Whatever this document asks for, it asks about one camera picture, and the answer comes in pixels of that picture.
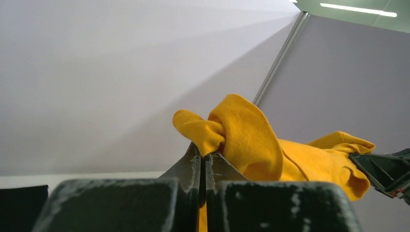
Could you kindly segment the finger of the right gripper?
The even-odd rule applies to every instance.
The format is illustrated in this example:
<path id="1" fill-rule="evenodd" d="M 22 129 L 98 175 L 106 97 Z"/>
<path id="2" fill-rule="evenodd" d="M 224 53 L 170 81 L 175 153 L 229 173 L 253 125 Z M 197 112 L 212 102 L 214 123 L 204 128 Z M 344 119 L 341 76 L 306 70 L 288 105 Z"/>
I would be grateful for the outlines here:
<path id="1" fill-rule="evenodd" d="M 376 191 L 410 204 L 410 150 L 392 154 L 350 153 L 349 159 L 363 172 Z"/>

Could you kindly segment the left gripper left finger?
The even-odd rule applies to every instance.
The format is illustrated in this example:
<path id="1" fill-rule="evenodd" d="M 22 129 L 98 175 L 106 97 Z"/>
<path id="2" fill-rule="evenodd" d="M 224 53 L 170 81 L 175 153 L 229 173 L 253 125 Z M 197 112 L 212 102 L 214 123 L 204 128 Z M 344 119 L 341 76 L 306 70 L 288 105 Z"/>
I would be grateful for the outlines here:
<path id="1" fill-rule="evenodd" d="M 196 232 L 201 155 L 185 155 L 158 178 L 69 179 L 46 201 L 36 232 Z"/>

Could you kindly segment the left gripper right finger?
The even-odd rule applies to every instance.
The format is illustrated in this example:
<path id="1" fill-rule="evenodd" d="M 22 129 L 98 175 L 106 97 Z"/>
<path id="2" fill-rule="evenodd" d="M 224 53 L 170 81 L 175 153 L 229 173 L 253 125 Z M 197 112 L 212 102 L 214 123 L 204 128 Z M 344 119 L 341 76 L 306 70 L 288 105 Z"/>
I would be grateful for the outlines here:
<path id="1" fill-rule="evenodd" d="M 219 152 L 205 156 L 210 232 L 360 232 L 341 188 L 329 182 L 250 181 Z"/>

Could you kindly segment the yellow t shirt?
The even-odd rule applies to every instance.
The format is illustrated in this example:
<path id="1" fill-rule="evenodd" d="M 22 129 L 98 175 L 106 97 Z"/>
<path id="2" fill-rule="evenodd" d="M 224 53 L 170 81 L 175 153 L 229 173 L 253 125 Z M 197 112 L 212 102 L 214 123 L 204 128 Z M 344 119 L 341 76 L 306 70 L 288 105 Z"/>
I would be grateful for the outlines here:
<path id="1" fill-rule="evenodd" d="M 343 131 L 307 144 L 279 139 L 263 112 L 237 94 L 227 95 L 207 119 L 181 109 L 173 126 L 201 156 L 218 151 L 252 181 L 331 182 L 351 201 L 363 198 L 370 187 L 349 154 L 372 152 L 373 143 Z"/>

